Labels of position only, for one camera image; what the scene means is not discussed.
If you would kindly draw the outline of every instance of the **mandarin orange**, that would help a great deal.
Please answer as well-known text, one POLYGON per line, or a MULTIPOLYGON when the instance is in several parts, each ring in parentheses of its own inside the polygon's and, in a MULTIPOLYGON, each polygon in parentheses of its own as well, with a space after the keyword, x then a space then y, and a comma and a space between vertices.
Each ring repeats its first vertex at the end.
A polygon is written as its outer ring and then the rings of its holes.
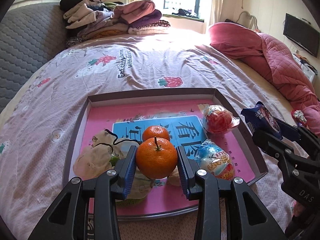
POLYGON ((177 150, 164 138, 150 138, 137 149, 136 163, 143 175, 150 179, 169 176, 178 162, 177 150))
POLYGON ((152 125, 149 126, 147 129, 144 130, 142 134, 142 140, 146 141, 150 138, 164 138, 170 141, 170 135, 166 128, 160 125, 152 125))

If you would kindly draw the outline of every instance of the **wall-mounted black television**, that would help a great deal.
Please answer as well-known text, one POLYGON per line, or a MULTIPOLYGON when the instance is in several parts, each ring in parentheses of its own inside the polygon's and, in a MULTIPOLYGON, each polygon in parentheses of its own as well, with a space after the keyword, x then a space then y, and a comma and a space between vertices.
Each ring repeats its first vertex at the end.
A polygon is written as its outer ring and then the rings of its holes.
POLYGON ((318 56, 320 33, 308 23, 287 13, 283 34, 311 55, 318 56))

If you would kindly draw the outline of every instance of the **bed sheet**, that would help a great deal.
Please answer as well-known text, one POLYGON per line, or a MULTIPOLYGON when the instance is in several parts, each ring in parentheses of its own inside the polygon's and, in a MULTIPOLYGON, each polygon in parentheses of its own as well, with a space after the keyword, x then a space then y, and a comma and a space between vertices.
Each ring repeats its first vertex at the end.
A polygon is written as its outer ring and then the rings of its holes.
MULTIPOLYGON (((0 116, 3 122, 21 97, 0 132, 0 142, 6 143, 0 155, 0 214, 18 240, 28 238, 61 190, 69 139, 88 95, 170 89, 171 85, 159 86, 159 80, 175 77, 182 82, 174 86, 217 88, 238 113, 261 100, 274 116, 293 124, 290 104, 274 87, 247 65, 232 62, 207 44, 206 36, 181 30, 91 40, 61 52, 34 74, 0 116)), ((252 189, 285 229, 292 217, 292 199, 281 190, 277 161, 263 156, 269 173, 252 189)), ((224 209, 221 216, 225 218, 224 209)), ((122 239, 193 239, 195 224, 193 212, 120 222, 119 228, 122 239)), ((223 223, 222 239, 225 232, 223 223)))

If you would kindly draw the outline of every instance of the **pile of folded clothes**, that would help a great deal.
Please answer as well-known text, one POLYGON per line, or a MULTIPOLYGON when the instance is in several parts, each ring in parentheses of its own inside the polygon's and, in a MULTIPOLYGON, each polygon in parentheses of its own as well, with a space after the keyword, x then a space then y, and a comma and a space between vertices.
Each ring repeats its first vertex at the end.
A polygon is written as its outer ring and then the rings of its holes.
POLYGON ((101 0, 61 0, 65 11, 69 39, 67 48, 90 39, 121 34, 167 33, 169 22, 160 20, 162 13, 152 0, 129 4, 101 2, 101 0))

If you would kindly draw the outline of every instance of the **blue card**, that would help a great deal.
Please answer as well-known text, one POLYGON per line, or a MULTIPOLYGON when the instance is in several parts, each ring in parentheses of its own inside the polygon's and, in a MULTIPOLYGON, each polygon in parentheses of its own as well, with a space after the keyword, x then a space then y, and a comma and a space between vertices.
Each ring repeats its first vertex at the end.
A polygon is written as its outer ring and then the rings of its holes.
POLYGON ((170 142, 183 146, 188 158, 193 159, 201 143, 206 139, 206 133, 196 115, 145 119, 134 122, 116 122, 112 130, 119 138, 135 139, 142 142, 142 133, 151 125, 166 128, 170 135, 170 142))

